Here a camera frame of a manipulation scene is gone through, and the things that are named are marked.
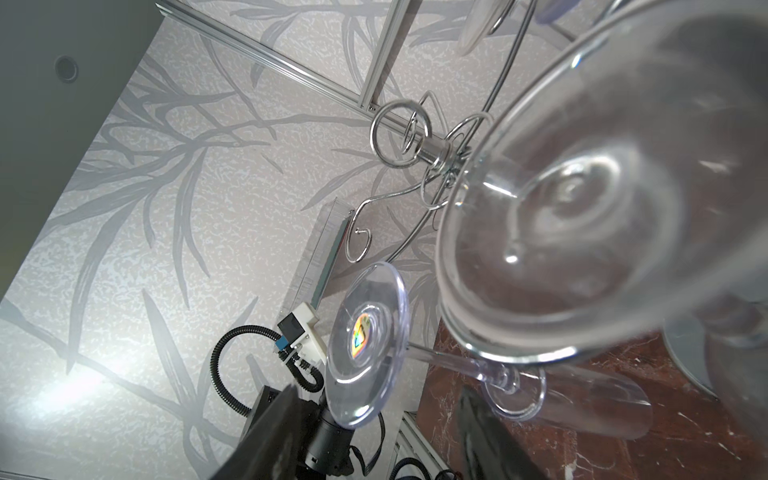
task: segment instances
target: clear plastic wine glass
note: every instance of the clear plastic wine glass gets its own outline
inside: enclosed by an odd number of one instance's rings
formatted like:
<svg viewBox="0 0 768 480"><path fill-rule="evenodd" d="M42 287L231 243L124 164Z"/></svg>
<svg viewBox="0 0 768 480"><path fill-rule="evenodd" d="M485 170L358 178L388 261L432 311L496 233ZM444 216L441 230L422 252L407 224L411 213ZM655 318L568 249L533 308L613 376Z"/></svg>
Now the clear plastic wine glass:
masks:
<svg viewBox="0 0 768 480"><path fill-rule="evenodd" d="M437 280L477 356L589 356L768 264L765 1L635 3L523 93L453 188Z"/></svg>
<svg viewBox="0 0 768 480"><path fill-rule="evenodd" d="M421 360L479 380L498 415L623 439L645 435L652 408L623 376L577 366L518 368L436 352L409 343L410 312L402 278L374 263L347 291L331 330L326 398L348 429L374 419L392 393L403 360Z"/></svg>

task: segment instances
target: marble tabletop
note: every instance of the marble tabletop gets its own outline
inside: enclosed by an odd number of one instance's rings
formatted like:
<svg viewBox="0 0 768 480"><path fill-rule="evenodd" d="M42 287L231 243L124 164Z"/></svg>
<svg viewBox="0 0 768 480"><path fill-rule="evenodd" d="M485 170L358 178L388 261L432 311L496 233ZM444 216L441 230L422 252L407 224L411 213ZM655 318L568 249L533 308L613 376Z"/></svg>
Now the marble tabletop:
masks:
<svg viewBox="0 0 768 480"><path fill-rule="evenodd" d="M435 349L466 355L442 323ZM660 334L612 349L588 365L637 382L654 406L654 424L644 437L625 441L545 425L505 422L549 478L765 478L768 454L746 436L719 401L687 381L672 363ZM430 366L416 416L427 440L460 472L464 472L464 461L455 410L463 385L477 386L477 382Z"/></svg>

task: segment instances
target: metal rod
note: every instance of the metal rod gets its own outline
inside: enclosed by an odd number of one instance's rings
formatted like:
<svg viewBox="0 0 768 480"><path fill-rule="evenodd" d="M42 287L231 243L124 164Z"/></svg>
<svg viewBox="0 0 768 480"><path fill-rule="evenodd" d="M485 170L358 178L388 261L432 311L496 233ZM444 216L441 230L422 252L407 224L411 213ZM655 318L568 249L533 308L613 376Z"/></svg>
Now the metal rod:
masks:
<svg viewBox="0 0 768 480"><path fill-rule="evenodd" d="M373 95L376 92L376 86L379 84L382 73L384 72L384 66L386 65L389 53L392 50L392 46L395 44L395 39L400 30L400 25L403 19L406 17L408 6L411 0L392 0L392 4L389 6L389 12L387 12L386 20L382 28L382 34L379 36L379 41L376 43L376 50L373 52L373 60L371 60L371 66L368 68L368 74L366 76L366 83L362 86L362 93L360 94L360 101L358 106L366 110L371 110L371 102Z"/></svg>
<svg viewBox="0 0 768 480"><path fill-rule="evenodd" d="M432 203L435 203L440 198L442 193L447 188L448 182L449 182L449 177L446 175L445 177L443 177L442 183L440 184L440 188L438 188L437 192L435 192L435 196L432 198ZM411 230L411 233L406 237L405 240L402 241L400 246L397 247L397 250L392 252L392 254L389 255L389 257L387 257L386 259L387 262L391 263L395 258L400 256L403 250L408 248L408 245L410 245L411 242L416 239L416 237L419 235L419 232L422 231L422 228L424 228L424 226L427 224L427 221L429 220L429 216L432 215L433 213L435 213L434 210L427 210L426 212L424 212L424 214L422 215L422 219L419 220L419 222L416 224L415 227L413 227L413 230Z"/></svg>
<svg viewBox="0 0 768 480"><path fill-rule="evenodd" d="M237 30L198 12L189 5L185 5L178 0L157 0L155 5L157 5L160 12L166 17L172 18L182 25L186 25L194 31L205 35L211 40L217 41L222 45L226 45L227 47L246 55L259 65L277 71L291 80L297 81L300 84L325 95L337 104L341 104L356 114L362 115L368 119L373 119L374 115L376 115L375 110L377 110L377 108L374 108L374 110L371 111L367 107L363 108L360 106L360 96L355 92L296 63L290 58L274 51L272 48L262 45L258 41L241 34ZM389 130L402 135L408 127L408 121L396 114L389 114L382 119L382 125Z"/></svg>
<svg viewBox="0 0 768 480"><path fill-rule="evenodd" d="M434 179L439 177L439 175L432 175L430 178L426 180L426 183L432 182ZM368 249L371 247L371 241L373 240L373 235L371 234L371 230L369 228L363 228L359 229L355 227L355 223L357 222L357 217L360 216L360 212L362 212L362 209L367 204L372 204L373 202L384 200L386 198L394 198L399 197L400 195L406 195L410 194L411 192L414 192L418 190L422 186L422 182L419 182L417 184L413 184L410 187L406 187L404 190L399 190L396 192L392 192L389 194L381 194L381 195L375 195L374 197L369 197L363 200L360 205L353 211L352 219L349 221L349 226L347 227L347 230L349 231L349 234L346 237L346 240L344 242L344 254L346 255L347 261L350 263L358 263L360 260L362 260L366 254L368 253ZM352 254L349 252L349 242L352 241L352 233L360 235L364 233L366 235L366 246L363 247L362 253L358 255L357 258L352 258Z"/></svg>
<svg viewBox="0 0 768 480"><path fill-rule="evenodd" d="M419 195L420 195L420 197L422 199L422 203L424 203L424 205L427 207L427 210L430 211L430 212L434 212L435 210L440 210L445 205L448 205L448 199L446 198L445 201L442 202L441 204L435 204L434 200L432 201L432 203L429 203L427 201L427 199L426 199L426 197L424 195L425 195L425 187L426 187L427 183L429 182L429 179L427 178L427 174L429 173L430 170L431 170L431 168L429 168L429 167L427 167L424 170L424 177L422 177L422 181L419 182Z"/></svg>
<svg viewBox="0 0 768 480"><path fill-rule="evenodd" d="M502 23L504 23L504 20L509 16L509 12L512 11L512 8L515 7L515 3L517 2L518 0L507 0L507 5L504 7L504 10L502 10L502 14L498 16L496 23L494 23L491 29L488 30L487 36L491 36L496 33L498 28L502 26Z"/></svg>
<svg viewBox="0 0 768 480"><path fill-rule="evenodd" d="M437 94L432 90L427 90L424 92L424 95L422 95L421 100L419 100L419 104L424 105L424 102L427 98L432 100L432 106L435 107L435 110L437 110L437 117L440 120L442 131L448 131L448 122L445 120L445 114L443 113L442 107L440 106L440 101L437 99ZM402 148L400 149L401 155L405 155L406 152L411 148L411 145L413 145L413 141L416 138L415 127L418 126L418 123L419 122L416 119L416 111L414 111L408 120L408 129L402 136Z"/></svg>
<svg viewBox="0 0 768 480"><path fill-rule="evenodd" d="M629 2L632 0L613 0L611 3L605 7L605 10L603 10L602 13L600 13L600 16L594 21L592 26L594 27L598 23L602 22L606 18L610 17L617 11L621 10L622 8L626 7Z"/></svg>
<svg viewBox="0 0 768 480"><path fill-rule="evenodd" d="M523 18L523 22L520 24L520 30L518 30L518 34L515 36L515 41L512 42L512 48L509 51L509 55L507 55L507 61L504 63L502 72L498 75L496 84L493 86L491 93L488 95L488 100L486 100L485 105L483 105L482 111L484 112L491 111L493 102L496 101L498 93L502 90L502 86L507 80L507 75L509 75L512 64L515 63L515 58L518 56L518 52L520 51L520 45L522 45L525 33L528 31L528 26L531 24L533 12L536 9L536 2L537 0L531 0L531 3L528 4L528 9L525 10L525 17ZM459 145L457 150L458 152L464 150L464 148L469 144L469 141L472 139L472 137L475 136L475 133L477 133L477 130L480 128L480 123L482 123L482 118L479 118L474 124L472 124L472 126L469 128L467 136L464 137L464 140Z"/></svg>

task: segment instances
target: black corrugated cable tube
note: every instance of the black corrugated cable tube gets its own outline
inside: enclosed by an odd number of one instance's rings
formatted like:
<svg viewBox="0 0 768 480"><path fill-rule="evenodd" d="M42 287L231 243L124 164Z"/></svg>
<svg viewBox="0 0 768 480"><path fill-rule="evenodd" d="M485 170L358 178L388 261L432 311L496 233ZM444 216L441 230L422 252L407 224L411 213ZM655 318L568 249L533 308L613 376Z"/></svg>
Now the black corrugated cable tube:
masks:
<svg viewBox="0 0 768 480"><path fill-rule="evenodd" d="M219 375L219 359L221 357L221 352L224 349L225 345L229 343L230 340L232 340L234 337L238 335L243 335L244 333L256 333L257 335L265 336L266 338L272 340L273 342L276 342L280 339L282 335L280 335L278 332L275 332L272 329L268 329L265 326L259 326L259 325L243 325L238 326L237 328L234 328L230 330L227 333L224 333L224 336L221 337L221 339L218 341L216 346L214 347L213 352L210 354L210 378L214 383L214 389L216 389L216 393L219 394L221 399L229 405L232 410L235 412L241 414L242 416L248 416L250 413L250 408L243 405L240 401L238 401L230 392L227 390L227 387L224 386L223 382L221 381L221 376ZM279 352L280 359L285 360L286 356L289 355L288 352L285 350L281 350ZM303 369L309 370L310 375L315 379L315 383L309 383L305 378L304 375L299 371L298 367L296 367L295 362L299 360L300 365ZM311 366L306 360L301 359L297 355L294 355L292 359L290 359L286 366L288 367L288 370L291 372L293 377L296 379L296 381L299 383L299 385L307 390L308 392L319 392L323 389L323 375L320 373L320 371L315 368L314 366Z"/></svg>
<svg viewBox="0 0 768 480"><path fill-rule="evenodd" d="M389 474L389 480L395 480L395 477L398 473L400 473L400 470L403 469L406 465L413 465L416 468L419 469L419 471L424 475L424 480L432 480L432 477L429 476L429 471L424 466L423 463L418 458L408 457L404 458L403 460L400 460L395 464L395 468L392 469L392 473ZM406 480L407 478L416 478L416 477L402 477L401 480Z"/></svg>

